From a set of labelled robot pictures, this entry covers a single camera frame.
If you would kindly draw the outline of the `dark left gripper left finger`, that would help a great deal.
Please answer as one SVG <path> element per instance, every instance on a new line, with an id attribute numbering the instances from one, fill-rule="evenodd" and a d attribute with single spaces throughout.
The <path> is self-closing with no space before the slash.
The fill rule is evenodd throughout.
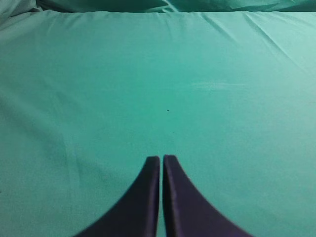
<path id="1" fill-rule="evenodd" d="M 155 237 L 159 212 L 160 159 L 147 157 L 126 193 L 78 237 Z"/>

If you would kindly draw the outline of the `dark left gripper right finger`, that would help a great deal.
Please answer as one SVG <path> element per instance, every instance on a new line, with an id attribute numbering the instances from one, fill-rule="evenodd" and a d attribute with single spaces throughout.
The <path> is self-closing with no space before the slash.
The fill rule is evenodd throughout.
<path id="1" fill-rule="evenodd" d="M 174 155 L 163 157 L 162 203 L 167 237 L 249 237 L 214 208 Z"/>

